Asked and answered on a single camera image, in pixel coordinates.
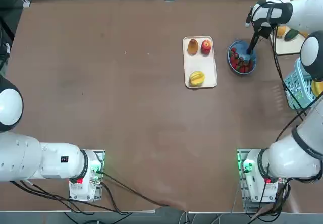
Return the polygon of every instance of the blue bowl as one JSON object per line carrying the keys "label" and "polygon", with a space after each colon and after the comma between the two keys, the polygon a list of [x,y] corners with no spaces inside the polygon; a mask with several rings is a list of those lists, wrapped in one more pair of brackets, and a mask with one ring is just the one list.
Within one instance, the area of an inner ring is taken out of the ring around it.
{"label": "blue bowl", "polygon": [[[231,49],[235,47],[237,49],[237,54],[239,54],[239,57],[243,57],[245,60],[249,60],[252,59],[253,60],[253,68],[251,71],[249,71],[248,73],[240,73],[239,71],[237,71],[235,68],[232,67],[231,63],[230,63],[230,56],[229,56],[229,52],[231,51]],[[245,41],[235,41],[234,43],[232,43],[231,46],[229,46],[229,50],[228,50],[228,63],[230,65],[230,68],[233,70],[233,72],[239,74],[239,75],[247,75],[252,73],[252,71],[256,68],[257,65],[257,56],[256,56],[256,52],[255,50],[252,51],[251,55],[247,54],[247,49],[249,47],[249,44]]]}

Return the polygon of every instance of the apple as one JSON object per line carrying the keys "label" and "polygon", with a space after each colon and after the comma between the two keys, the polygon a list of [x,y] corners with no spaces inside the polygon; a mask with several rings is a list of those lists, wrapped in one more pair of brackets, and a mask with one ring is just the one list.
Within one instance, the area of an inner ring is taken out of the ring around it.
{"label": "apple", "polygon": [[211,49],[212,49],[212,43],[209,40],[204,40],[201,46],[202,54],[209,55]]}

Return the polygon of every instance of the tray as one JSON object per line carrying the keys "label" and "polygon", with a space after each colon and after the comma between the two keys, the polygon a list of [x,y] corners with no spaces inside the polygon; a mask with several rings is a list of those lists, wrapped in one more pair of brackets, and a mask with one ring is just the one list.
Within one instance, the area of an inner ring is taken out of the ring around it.
{"label": "tray", "polygon": [[[284,36],[289,32],[289,30],[289,28],[286,30]],[[305,37],[298,34],[293,40],[284,41],[284,36],[282,39],[276,39],[276,54],[278,56],[300,54]]]}
{"label": "tray", "polygon": [[[197,54],[191,56],[187,53],[187,46],[191,39],[198,42]],[[212,43],[212,49],[209,55],[201,53],[201,45],[204,40]],[[216,60],[214,57],[213,40],[210,36],[188,36],[183,39],[183,56],[184,56],[184,80],[188,88],[213,88],[217,85]],[[205,74],[205,80],[200,86],[191,86],[189,77],[194,71],[202,71]]]}

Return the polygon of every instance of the basket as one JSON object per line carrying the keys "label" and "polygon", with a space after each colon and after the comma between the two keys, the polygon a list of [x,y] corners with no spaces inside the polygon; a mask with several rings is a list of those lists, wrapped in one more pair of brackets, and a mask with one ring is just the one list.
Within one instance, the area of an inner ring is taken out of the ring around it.
{"label": "basket", "polygon": [[[295,61],[295,70],[287,75],[284,81],[302,108],[306,108],[316,98],[311,89],[312,78],[303,68],[300,58]],[[285,93],[289,107],[300,109],[291,94],[287,90]]]}

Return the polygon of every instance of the brown table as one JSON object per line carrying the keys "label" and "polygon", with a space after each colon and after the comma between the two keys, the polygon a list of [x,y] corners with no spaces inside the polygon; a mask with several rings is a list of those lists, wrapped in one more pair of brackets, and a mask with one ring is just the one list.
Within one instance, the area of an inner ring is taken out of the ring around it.
{"label": "brown table", "polygon": [[[15,132],[39,141],[105,149],[106,171],[144,195],[190,211],[231,211],[237,148],[268,147],[295,115],[268,41],[248,77],[234,75],[228,46],[250,40],[257,0],[34,0],[24,9],[9,79],[25,102]],[[182,39],[214,41],[218,84],[184,85]],[[284,74],[295,56],[280,57]],[[66,180],[38,181],[67,196]],[[288,212],[322,212],[323,181],[292,183]],[[65,210],[1,183],[1,210]],[[112,187],[123,210],[156,206]],[[109,198],[99,204],[111,206]],[[86,210],[98,210],[85,207]],[[234,211],[243,211],[238,193]]]}

